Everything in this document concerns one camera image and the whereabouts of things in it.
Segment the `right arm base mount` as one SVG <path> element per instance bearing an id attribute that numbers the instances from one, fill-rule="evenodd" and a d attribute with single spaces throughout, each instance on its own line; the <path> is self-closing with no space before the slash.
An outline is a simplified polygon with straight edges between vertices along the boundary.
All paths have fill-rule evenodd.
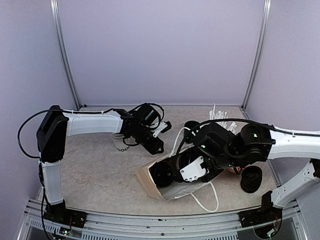
<path id="1" fill-rule="evenodd" d="M 260 225 L 282 218 L 283 210 L 282 208 L 274 207 L 271 194 L 272 191 L 269 190 L 261 197 L 260 207 L 251 210 L 243 210 L 238 213 L 242 228 Z"/>

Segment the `brown paper bag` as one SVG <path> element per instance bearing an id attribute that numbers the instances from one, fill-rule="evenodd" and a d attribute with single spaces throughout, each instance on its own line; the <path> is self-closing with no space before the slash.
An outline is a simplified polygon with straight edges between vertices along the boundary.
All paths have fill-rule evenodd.
<path id="1" fill-rule="evenodd" d="M 149 163 L 146 163 L 145 165 L 137 168 L 135 172 L 135 176 L 137 177 L 142 189 L 145 191 L 145 193 L 156 200 L 163 200 L 163 201 L 171 201 L 171 200 L 177 200 L 182 197 L 190 195 L 193 197 L 195 202 L 206 212 L 208 213 L 215 213 L 218 211 L 220 207 L 220 202 L 218 198 L 217 191 L 210 180 L 209 182 L 201 182 L 200 179 L 193 181 L 193 182 L 185 182 L 182 180 L 178 169 L 177 169 L 177 159 L 179 156 L 184 152 L 190 152 L 194 148 L 191 144 L 184 147 L 180 153 L 176 150 L 176 146 L 178 143 L 179 136 L 181 132 L 184 130 L 184 127 L 181 128 L 175 138 L 175 142 L 173 144 L 172 150 L 169 154 L 166 154 L 160 158 L 157 158 Z M 173 170 L 173 182 L 168 187 L 162 187 L 158 188 L 150 174 L 149 169 L 158 162 L 167 163 Z M 202 203 L 197 199 L 197 197 L 194 195 L 194 192 L 209 185 L 212 188 L 216 207 L 214 210 L 210 210 L 202 205 Z"/>

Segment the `stack of white paper cups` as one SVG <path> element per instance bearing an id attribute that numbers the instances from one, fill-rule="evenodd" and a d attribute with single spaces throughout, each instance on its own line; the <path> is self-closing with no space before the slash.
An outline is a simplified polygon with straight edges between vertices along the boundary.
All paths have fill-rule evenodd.
<path id="1" fill-rule="evenodd" d="M 117 151 L 124 153 L 130 149 L 130 147 L 123 142 L 123 139 L 124 139 L 123 134 L 111 133 L 110 136 L 112 138 L 112 141 Z"/>

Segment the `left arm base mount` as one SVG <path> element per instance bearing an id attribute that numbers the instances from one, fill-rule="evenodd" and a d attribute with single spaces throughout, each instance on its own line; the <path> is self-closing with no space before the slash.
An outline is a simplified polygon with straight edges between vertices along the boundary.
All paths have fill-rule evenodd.
<path id="1" fill-rule="evenodd" d="M 58 204 L 48 203 L 43 217 L 44 219 L 55 223 L 83 229 L 87 219 L 87 213 L 80 210 L 66 208 L 66 202 L 63 200 Z"/>

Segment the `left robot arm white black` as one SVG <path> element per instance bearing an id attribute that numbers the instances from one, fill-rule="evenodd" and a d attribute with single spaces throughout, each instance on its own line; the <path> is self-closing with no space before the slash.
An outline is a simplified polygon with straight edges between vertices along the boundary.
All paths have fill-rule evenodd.
<path id="1" fill-rule="evenodd" d="M 43 195 L 50 214 L 63 223 L 70 218 L 66 208 L 61 183 L 61 162 L 65 154 L 66 139 L 86 134 L 120 135 L 124 143 L 133 139 L 151 155 L 164 152 L 164 142 L 159 134 L 169 130 L 169 122 L 164 121 L 165 111 L 157 111 L 158 104 L 143 103 L 130 111 L 110 108 L 102 111 L 74 111 L 52 105 L 49 109 L 35 113 L 26 119 L 17 131 L 17 143 L 21 148 L 23 127 L 33 118 L 44 114 L 36 131 L 38 155 L 23 154 L 39 162 L 39 178 Z"/>

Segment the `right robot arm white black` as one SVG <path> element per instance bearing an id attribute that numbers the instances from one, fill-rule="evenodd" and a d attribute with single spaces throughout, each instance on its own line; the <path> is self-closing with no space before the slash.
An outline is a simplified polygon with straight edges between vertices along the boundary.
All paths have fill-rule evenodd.
<path id="1" fill-rule="evenodd" d="M 238 134 L 220 126 L 219 120 L 196 124 L 184 136 L 192 147 L 177 149 L 173 165 L 174 180 L 208 182 L 223 169 L 240 167 L 280 158 L 308 158 L 309 162 L 281 187 L 265 193 L 256 218 L 266 222 L 276 209 L 320 182 L 320 133 L 318 131 L 286 130 L 246 119 Z"/>

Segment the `stack of black cup lids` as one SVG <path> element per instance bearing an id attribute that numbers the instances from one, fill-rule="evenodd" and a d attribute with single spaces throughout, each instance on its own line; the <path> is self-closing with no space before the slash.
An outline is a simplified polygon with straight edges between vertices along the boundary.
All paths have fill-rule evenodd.
<path id="1" fill-rule="evenodd" d="M 251 165 L 242 170 L 240 186 L 244 192 L 252 194 L 260 188 L 262 179 L 262 169 L 258 166 Z"/>

